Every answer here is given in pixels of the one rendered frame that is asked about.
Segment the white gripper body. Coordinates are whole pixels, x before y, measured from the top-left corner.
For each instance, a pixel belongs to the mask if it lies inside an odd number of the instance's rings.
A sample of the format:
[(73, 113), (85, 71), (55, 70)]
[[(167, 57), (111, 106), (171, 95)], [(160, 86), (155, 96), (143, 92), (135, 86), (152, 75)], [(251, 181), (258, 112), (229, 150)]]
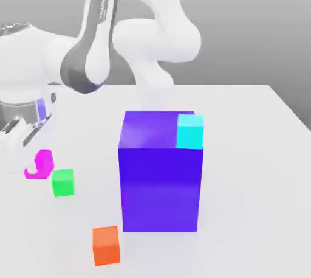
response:
[(26, 147), (46, 148), (53, 136), (53, 114), (39, 122), (27, 123), (21, 116), (7, 119), (0, 112), (0, 154), (18, 152)]

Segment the small magenta cube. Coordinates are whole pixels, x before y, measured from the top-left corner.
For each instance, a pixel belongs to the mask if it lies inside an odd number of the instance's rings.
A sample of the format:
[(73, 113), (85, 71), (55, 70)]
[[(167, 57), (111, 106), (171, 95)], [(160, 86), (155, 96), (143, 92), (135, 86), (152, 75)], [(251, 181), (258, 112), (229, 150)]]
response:
[(40, 150), (35, 156), (36, 173), (29, 173), (24, 170), (26, 179), (47, 179), (54, 170), (54, 161), (51, 150)]

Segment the small green cube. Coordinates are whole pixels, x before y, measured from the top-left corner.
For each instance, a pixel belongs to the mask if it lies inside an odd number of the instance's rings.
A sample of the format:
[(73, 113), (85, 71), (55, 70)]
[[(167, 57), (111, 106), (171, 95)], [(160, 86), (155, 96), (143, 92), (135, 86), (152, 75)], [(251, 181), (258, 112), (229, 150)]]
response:
[(54, 197), (75, 195), (75, 178), (73, 169), (58, 169), (52, 173)]

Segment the small orange cube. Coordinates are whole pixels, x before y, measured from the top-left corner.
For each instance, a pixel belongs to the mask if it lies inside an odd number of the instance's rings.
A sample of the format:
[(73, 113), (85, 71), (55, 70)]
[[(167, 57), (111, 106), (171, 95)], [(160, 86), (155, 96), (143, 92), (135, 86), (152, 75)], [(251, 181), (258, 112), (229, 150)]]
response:
[(92, 250), (95, 266), (120, 263), (118, 227), (105, 226), (93, 228)]

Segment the small cyan cube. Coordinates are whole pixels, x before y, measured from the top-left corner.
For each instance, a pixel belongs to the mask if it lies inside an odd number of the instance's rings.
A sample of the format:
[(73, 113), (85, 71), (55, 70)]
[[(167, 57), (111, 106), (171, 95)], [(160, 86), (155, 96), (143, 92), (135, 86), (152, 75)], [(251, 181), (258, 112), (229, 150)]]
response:
[(204, 119), (197, 114), (179, 114), (177, 118), (176, 147), (203, 149)]

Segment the large purple box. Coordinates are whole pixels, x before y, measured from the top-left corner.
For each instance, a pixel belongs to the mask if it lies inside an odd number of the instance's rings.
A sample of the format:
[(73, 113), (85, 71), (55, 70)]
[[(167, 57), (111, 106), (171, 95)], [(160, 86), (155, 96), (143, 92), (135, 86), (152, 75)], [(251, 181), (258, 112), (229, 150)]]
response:
[(204, 150), (176, 147), (192, 111), (126, 111), (118, 145), (125, 232), (197, 231)]

